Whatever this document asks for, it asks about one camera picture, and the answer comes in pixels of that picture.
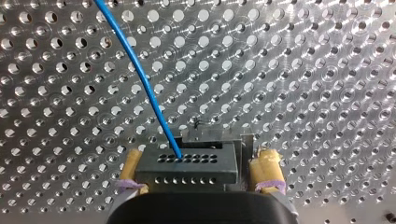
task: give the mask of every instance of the circular hole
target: circular hole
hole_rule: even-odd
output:
[[[390,23],[388,21],[384,21],[382,23],[382,28],[385,30],[388,30],[388,28],[390,27]]]
[[[366,22],[364,22],[364,21],[359,22],[358,27],[360,30],[366,29],[366,27],[367,27]]]
[[[144,0],[136,0],[136,1],[134,1],[134,4],[137,7],[142,7],[143,5],[145,5],[145,1]]]
[[[95,93],[95,87],[94,86],[85,86],[84,92],[87,95],[92,95]]]
[[[21,12],[20,21],[25,24],[30,23],[30,22],[32,22],[32,16],[27,12]]]
[[[53,49],[60,49],[64,45],[64,43],[60,38],[54,37],[51,39],[50,45],[52,46]]]
[[[130,10],[125,10],[125,11],[122,12],[121,17],[122,17],[122,19],[125,22],[133,21],[134,20],[134,13],[132,11],[130,11]]]
[[[12,49],[14,47],[14,44],[12,43],[12,41],[10,41],[9,39],[5,38],[1,40],[1,47],[3,49]]]
[[[87,40],[85,40],[84,38],[79,37],[76,39],[76,46],[79,49],[84,49],[85,47],[87,47],[87,45],[88,45]]]
[[[108,49],[111,47],[111,39],[109,37],[102,37],[102,39],[100,40],[100,45],[102,46],[102,48],[104,49]]]
[[[206,184],[207,183],[206,178],[204,178],[204,177],[202,177],[199,182],[201,184]]]
[[[55,23],[58,20],[58,17],[56,16],[56,14],[54,12],[50,11],[50,12],[46,13],[45,19],[48,23]]]
[[[191,183],[192,183],[192,184],[198,184],[198,179],[197,179],[196,177],[193,177],[193,178],[191,179]]]
[[[70,19],[72,20],[73,23],[81,23],[83,20],[82,13],[79,11],[74,11],[70,15]]]

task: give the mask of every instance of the metal pegboard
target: metal pegboard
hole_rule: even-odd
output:
[[[396,212],[394,1],[107,2],[175,134],[249,127],[303,223]],[[96,223],[165,143],[134,68],[90,0],[4,0],[0,32],[1,219]]]

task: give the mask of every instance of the blue cable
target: blue cable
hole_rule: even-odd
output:
[[[110,27],[113,28],[113,30],[115,31],[116,36],[119,38],[119,41],[121,42],[126,53],[128,54],[129,58],[131,59],[132,63],[134,64],[134,68],[136,69],[136,72],[139,75],[140,80],[143,83],[143,87],[146,90],[146,93],[148,95],[151,106],[154,110],[155,115],[157,116],[158,121],[160,122],[161,126],[163,127],[163,131],[165,132],[165,135],[169,140],[169,144],[171,145],[172,149],[174,150],[176,156],[178,158],[181,158],[180,148],[178,148],[175,138],[172,135],[172,132],[169,129],[168,125],[166,124],[165,118],[163,117],[163,113],[161,113],[160,107],[158,106],[158,102],[155,99],[154,92],[152,91],[152,89],[149,85],[149,81],[146,78],[146,73],[143,70],[142,64],[140,64],[139,59],[137,58],[136,54],[134,53],[134,50],[132,49],[132,47],[129,46],[129,43],[128,43],[128,40],[126,39],[125,34],[123,33],[123,31],[117,24],[116,19],[113,17],[111,12],[108,10],[108,8],[106,7],[103,0],[94,0],[94,2],[99,7],[99,9],[102,11],[102,13],[105,16],[105,18],[107,19],[107,22],[110,25]]]

